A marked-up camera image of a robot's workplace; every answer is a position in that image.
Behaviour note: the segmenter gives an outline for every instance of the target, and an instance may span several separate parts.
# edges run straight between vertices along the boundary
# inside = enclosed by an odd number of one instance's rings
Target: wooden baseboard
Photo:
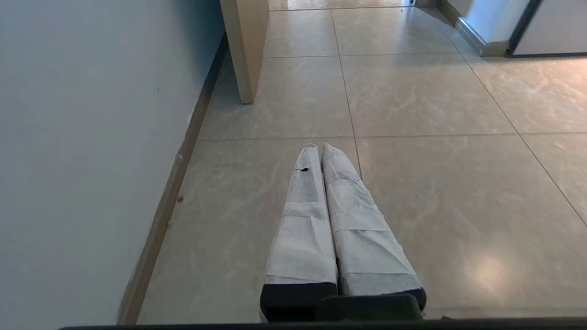
[[[436,8],[438,8],[452,26],[456,26],[458,18],[462,16],[448,0],[438,0]]]
[[[486,42],[463,17],[457,20],[455,28],[479,56],[504,56],[506,54],[508,41]]]
[[[151,275],[153,274],[155,263],[157,262],[157,257],[163,244],[163,238],[167,232],[167,225],[177,202],[181,184],[187,171],[187,166],[190,163],[191,154],[194,150],[195,142],[200,132],[208,104],[210,103],[210,97],[212,96],[212,91],[214,90],[214,85],[216,84],[216,79],[218,78],[222,60],[227,49],[228,41],[226,34],[224,34],[218,45],[218,50],[216,51],[212,65],[208,70],[208,75],[204,80],[200,97],[195,104],[184,141],[177,152],[176,159],[171,168],[171,173],[169,174],[163,195],[157,206],[143,251],[139,256],[139,260],[124,292],[117,321],[119,325],[136,324],[137,318],[139,317],[143,300],[147,293],[149,282],[151,281]]]

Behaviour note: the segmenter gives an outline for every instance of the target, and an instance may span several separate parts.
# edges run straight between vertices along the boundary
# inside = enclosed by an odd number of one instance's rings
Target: beige marble tile
[[[338,56],[330,11],[269,13],[263,57]]]
[[[436,8],[362,8],[332,11],[341,55],[456,53],[454,29]]]
[[[404,7],[410,0],[269,0],[270,11],[334,8]]]
[[[586,317],[587,308],[426,308],[424,319]]]
[[[257,98],[242,105],[228,56],[200,138],[352,136],[338,57],[264,59]]]
[[[525,134],[524,140],[587,222],[587,133]]]
[[[140,324],[259,321],[269,248],[308,142],[341,148],[357,166],[352,138],[198,142]]]
[[[344,56],[355,134],[515,133],[460,54]]]
[[[587,59],[463,54],[520,133],[587,132]]]
[[[428,308],[587,308],[587,227],[519,136],[357,146]]]

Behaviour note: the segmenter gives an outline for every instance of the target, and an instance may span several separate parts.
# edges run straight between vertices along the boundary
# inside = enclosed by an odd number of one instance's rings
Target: tile grout line
[[[270,140],[312,140],[312,139],[352,139],[352,136],[291,136],[291,137],[237,137],[234,139],[199,139],[202,142],[230,141],[270,141]]]
[[[342,69],[342,58],[340,57],[340,48],[338,47],[338,37],[336,36],[336,26],[334,25],[334,14],[330,10],[332,18],[332,29],[334,30],[334,40],[336,41],[336,51],[338,52],[338,62],[340,63],[340,74],[342,75],[342,85],[345,88],[346,107],[349,109],[350,128],[353,130],[353,141],[355,142],[355,152],[357,154],[357,165],[359,165],[359,176],[363,180],[363,171],[361,170],[361,159],[359,158],[359,147],[357,146],[357,136],[355,135],[355,126],[353,124],[353,115],[350,112],[349,94],[346,91],[345,71]]]
[[[542,134],[587,134],[587,132],[544,132],[544,133],[520,133],[524,135],[542,135]],[[423,134],[423,135],[372,135],[356,136],[360,139],[410,139],[418,137],[459,137],[459,136],[502,136],[518,135],[518,133],[469,133],[469,134]],[[236,137],[233,139],[199,139],[202,142],[229,142],[229,141],[266,141],[266,140],[309,140],[309,139],[352,139],[352,136],[286,136],[286,137]]]
[[[450,53],[385,53],[385,54],[311,55],[311,56],[267,56],[267,57],[264,57],[263,59],[335,58],[337,56],[340,56],[340,57],[347,57],[347,56],[348,57],[351,57],[351,56],[393,56],[393,55],[418,56],[418,55],[442,55],[442,54],[460,54],[460,52],[457,50],[456,52],[450,52]]]
[[[566,202],[569,203],[569,205],[571,206],[571,208],[573,209],[573,211],[575,211],[575,214],[579,217],[579,219],[581,219],[581,221],[583,222],[583,224],[587,227],[587,223],[585,222],[585,220],[583,219],[583,217],[581,217],[581,215],[579,214],[579,212],[577,212],[577,210],[575,209],[575,206],[573,206],[573,204],[571,203],[571,201],[569,201],[569,198],[567,198],[567,196],[565,195],[565,193],[559,187],[558,183],[556,183],[556,181],[552,178],[552,175],[548,172],[548,170],[546,169],[546,167],[544,167],[544,165],[542,164],[542,162],[540,161],[540,159],[538,158],[538,156],[536,156],[536,154],[534,153],[534,151],[532,150],[532,148],[530,148],[530,145],[526,142],[526,140],[524,140],[524,137],[522,136],[522,134],[520,134],[520,132],[518,132],[518,129],[514,126],[514,124],[512,123],[512,121],[510,120],[510,118],[508,117],[508,115],[505,114],[504,109],[502,109],[501,106],[499,105],[499,103],[497,103],[497,101],[495,100],[495,98],[493,97],[493,95],[491,94],[491,92],[489,91],[489,89],[487,89],[487,87],[485,86],[485,84],[483,83],[483,81],[481,81],[481,78],[479,78],[479,76],[477,75],[477,73],[475,72],[475,70],[473,70],[473,67],[469,64],[469,62],[467,61],[467,59],[465,58],[465,56],[462,53],[461,53],[461,57],[463,57],[463,60],[468,65],[469,69],[471,69],[471,71],[473,71],[473,74],[475,75],[475,77],[477,77],[477,79],[479,80],[479,82],[481,83],[481,85],[483,85],[483,88],[485,88],[485,90],[487,91],[487,93],[489,94],[489,96],[491,96],[491,99],[493,100],[493,102],[495,102],[495,105],[497,105],[497,107],[500,109],[501,113],[503,113],[504,116],[505,116],[505,118],[508,120],[508,122],[510,122],[510,125],[514,128],[515,132],[518,134],[518,136],[520,137],[520,139],[522,139],[522,142],[524,142],[524,144],[526,145],[526,148],[528,148],[528,150],[530,150],[530,152],[532,153],[532,155],[534,156],[534,158],[536,159],[536,161],[538,162],[538,164],[540,164],[540,166],[542,167],[542,169],[544,170],[544,172],[546,172],[546,174],[548,175],[548,177],[552,180],[552,183],[554,183],[554,185],[558,189],[558,191],[561,192],[562,196],[566,199]]]

